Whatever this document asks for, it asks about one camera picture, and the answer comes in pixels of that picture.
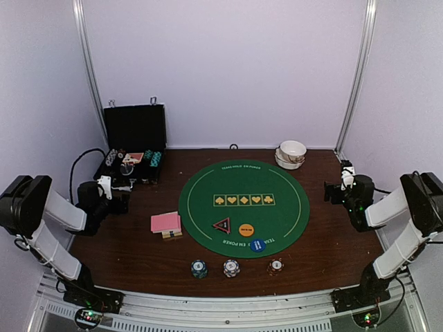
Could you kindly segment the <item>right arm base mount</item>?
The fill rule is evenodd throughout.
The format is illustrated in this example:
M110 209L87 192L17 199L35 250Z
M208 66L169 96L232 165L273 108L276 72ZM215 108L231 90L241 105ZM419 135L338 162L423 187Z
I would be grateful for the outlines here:
M336 313L353 311L367 306L375 306L377 302L390 299L386 290L363 294L359 287L335 289L331 293L332 304Z

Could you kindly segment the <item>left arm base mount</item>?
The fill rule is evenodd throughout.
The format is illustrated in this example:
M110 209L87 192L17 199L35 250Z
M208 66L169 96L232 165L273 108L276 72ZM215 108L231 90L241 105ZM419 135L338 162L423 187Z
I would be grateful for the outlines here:
M95 289L92 293L79 288L68 288L63 295L65 302L97 312L115 314L119 314L123 298L124 294L121 292L101 288Z

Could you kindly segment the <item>orange round blind button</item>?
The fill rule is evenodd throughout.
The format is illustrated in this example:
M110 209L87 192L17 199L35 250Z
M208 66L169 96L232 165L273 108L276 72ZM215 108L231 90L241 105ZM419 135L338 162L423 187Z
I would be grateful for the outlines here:
M255 233L255 228L251 224L243 223L239 227L238 232L242 237L251 237Z

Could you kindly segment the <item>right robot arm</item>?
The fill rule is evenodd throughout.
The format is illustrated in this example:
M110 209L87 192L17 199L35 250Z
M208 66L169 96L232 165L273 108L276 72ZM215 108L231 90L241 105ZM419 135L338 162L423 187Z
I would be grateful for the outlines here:
M424 246L442 232L442 181L433 172L413 171L400 178L398 188L375 201L374 181L357 174L352 163L341 165L341 182L324 184L324 199L342 205L358 232L385 228L400 222L402 230L384 253L370 262L354 288L355 300L371 304L396 274L418 256Z

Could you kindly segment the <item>blue tan chip stack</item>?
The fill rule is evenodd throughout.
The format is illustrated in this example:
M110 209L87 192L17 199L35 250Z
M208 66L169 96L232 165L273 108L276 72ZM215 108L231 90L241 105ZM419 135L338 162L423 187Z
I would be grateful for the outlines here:
M223 268L226 277L236 277L240 272L239 263L234 259L226 260Z

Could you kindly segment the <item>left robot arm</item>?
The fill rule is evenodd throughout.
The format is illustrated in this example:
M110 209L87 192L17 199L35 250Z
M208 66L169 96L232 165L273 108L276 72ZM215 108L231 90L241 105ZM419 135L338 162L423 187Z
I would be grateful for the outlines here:
M123 207L113 198L109 176L83 183L79 190L82 194L74 205L53 189L50 176L18 176L1 194L1 227L15 236L17 246L52 268L72 288L76 300L92 307L100 296L90 270L60 244L45 218L50 217L71 234L94 236L105 218Z

